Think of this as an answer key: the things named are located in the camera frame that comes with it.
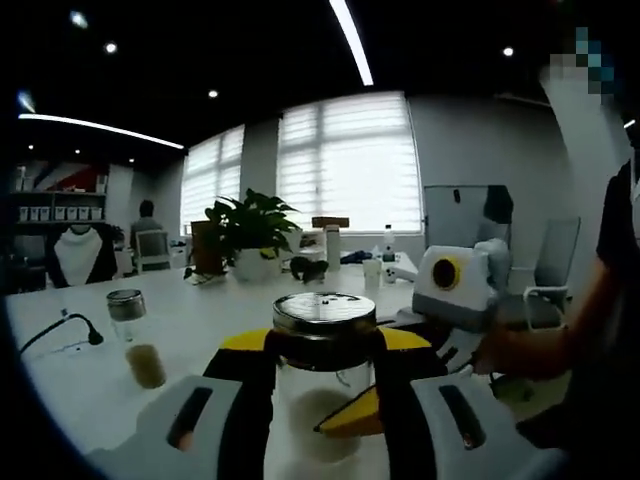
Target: small glass jar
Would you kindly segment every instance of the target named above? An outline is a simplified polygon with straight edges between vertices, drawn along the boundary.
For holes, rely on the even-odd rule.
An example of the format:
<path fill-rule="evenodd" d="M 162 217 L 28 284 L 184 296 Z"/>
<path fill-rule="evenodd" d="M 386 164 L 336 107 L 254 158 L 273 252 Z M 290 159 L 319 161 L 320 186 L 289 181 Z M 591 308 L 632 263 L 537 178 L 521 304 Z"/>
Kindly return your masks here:
<path fill-rule="evenodd" d="M 147 389 L 164 385 L 166 374 L 151 341 L 152 325 L 142 292 L 115 290 L 107 295 L 107 307 L 136 382 Z"/>
<path fill-rule="evenodd" d="M 371 386 L 375 304 L 364 297 L 307 292 L 273 305 L 280 364 L 278 394 L 299 453 L 323 463 L 354 454 L 359 438 L 328 438 L 314 428 Z"/>

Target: person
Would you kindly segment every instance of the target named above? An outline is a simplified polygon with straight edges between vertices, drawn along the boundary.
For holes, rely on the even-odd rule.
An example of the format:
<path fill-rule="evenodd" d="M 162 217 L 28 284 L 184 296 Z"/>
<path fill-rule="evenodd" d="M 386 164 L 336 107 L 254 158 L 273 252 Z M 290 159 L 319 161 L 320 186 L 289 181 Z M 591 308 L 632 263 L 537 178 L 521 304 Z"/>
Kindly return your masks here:
<path fill-rule="evenodd" d="M 129 245 L 131 249 L 136 251 L 136 234 L 139 232 L 146 232 L 149 230 L 164 230 L 153 218 L 154 205 L 151 200 L 143 200 L 140 202 L 140 218 L 131 224 L 131 239 Z"/>
<path fill-rule="evenodd" d="M 520 427 L 523 435 L 542 447 L 567 450 L 576 472 L 611 475 L 628 458 L 629 446 L 637 443 L 639 159 L 636 152 L 609 181 L 593 276 L 567 326 L 543 332 L 497 327 L 475 353 L 474 369 L 481 374 L 545 379 L 572 369 L 563 402 Z"/>

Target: window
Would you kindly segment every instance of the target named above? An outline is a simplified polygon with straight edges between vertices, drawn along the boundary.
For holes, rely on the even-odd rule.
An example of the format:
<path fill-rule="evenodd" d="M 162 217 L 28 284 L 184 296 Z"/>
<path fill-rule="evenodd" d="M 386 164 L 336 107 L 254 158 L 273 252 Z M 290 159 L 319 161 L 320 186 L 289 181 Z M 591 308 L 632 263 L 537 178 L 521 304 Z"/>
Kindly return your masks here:
<path fill-rule="evenodd" d="M 345 216 L 347 233 L 422 230 L 420 176 L 402 93 L 375 93 L 284 113 L 278 139 L 278 196 L 311 217 Z"/>
<path fill-rule="evenodd" d="M 189 150 L 182 175 L 180 227 L 191 234 L 191 222 L 206 220 L 204 210 L 216 197 L 240 196 L 240 157 L 244 126 L 210 138 Z"/>

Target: white wall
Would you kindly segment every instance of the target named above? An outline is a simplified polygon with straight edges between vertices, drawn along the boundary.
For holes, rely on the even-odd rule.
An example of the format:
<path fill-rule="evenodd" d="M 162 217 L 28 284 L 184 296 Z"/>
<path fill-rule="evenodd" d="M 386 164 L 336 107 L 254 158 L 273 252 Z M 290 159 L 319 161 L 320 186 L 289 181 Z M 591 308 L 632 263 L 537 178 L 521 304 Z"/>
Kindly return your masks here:
<path fill-rule="evenodd" d="M 241 199 L 247 188 L 269 196 L 276 194 L 278 124 L 278 118 L 273 118 L 245 127 L 240 169 Z"/>
<path fill-rule="evenodd" d="M 553 111 L 433 97 L 409 105 L 423 185 L 506 185 L 514 202 L 514 263 L 533 266 L 546 220 L 577 214 Z"/>
<path fill-rule="evenodd" d="M 494 100 L 415 97 L 409 101 L 423 185 L 505 184 L 514 200 L 512 247 L 518 265 L 535 264 L 547 218 L 576 215 L 571 164 L 553 112 Z M 275 194 L 277 125 L 247 127 L 241 192 Z M 156 217 L 178 235 L 178 163 L 155 179 Z M 343 235 L 345 249 L 370 249 L 381 236 Z M 398 236 L 397 249 L 418 263 L 423 235 Z"/>
<path fill-rule="evenodd" d="M 154 218 L 169 233 L 171 240 L 180 236 L 180 191 L 182 189 L 182 167 L 176 162 L 153 177 L 154 188 L 151 200 L 155 204 Z"/>
<path fill-rule="evenodd" d="M 117 225 L 127 232 L 129 230 L 129 213 L 133 170 L 120 165 L 109 165 L 107 183 L 107 200 L 105 202 L 105 220 Z"/>
<path fill-rule="evenodd" d="M 152 200 L 156 188 L 155 179 L 143 172 L 134 172 L 129 197 L 129 223 L 127 227 L 140 218 L 140 202 Z"/>
<path fill-rule="evenodd" d="M 35 160 L 33 162 L 30 162 L 26 165 L 25 175 L 27 177 L 35 178 L 44 168 L 48 166 L 48 164 L 49 162 L 46 162 L 44 160 Z M 87 165 L 85 163 L 61 163 L 49 175 L 43 178 L 36 188 L 38 190 L 46 190 L 59 181 L 64 180 L 65 178 L 70 177 L 71 175 L 74 175 L 79 171 L 89 167 L 90 165 Z"/>
<path fill-rule="evenodd" d="M 595 259 L 604 196 L 611 176 L 631 157 L 633 150 L 620 115 L 607 99 L 590 91 L 586 69 L 563 65 L 541 72 L 540 82 L 558 119 L 572 164 L 576 205 L 582 217 L 571 281 L 584 290 Z"/>

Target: wooden block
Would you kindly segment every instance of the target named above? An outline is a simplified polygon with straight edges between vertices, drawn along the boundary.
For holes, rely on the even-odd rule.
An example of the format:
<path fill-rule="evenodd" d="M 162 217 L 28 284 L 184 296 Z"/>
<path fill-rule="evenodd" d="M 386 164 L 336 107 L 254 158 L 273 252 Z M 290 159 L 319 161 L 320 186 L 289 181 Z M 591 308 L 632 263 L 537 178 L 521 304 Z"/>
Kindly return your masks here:
<path fill-rule="evenodd" d="M 312 217 L 313 228 L 324 228 L 327 225 L 338 225 L 340 228 L 349 228 L 349 217 Z"/>
<path fill-rule="evenodd" d="M 210 221 L 191 222 L 193 259 L 196 272 L 222 275 L 222 256 L 215 248 L 215 224 Z"/>

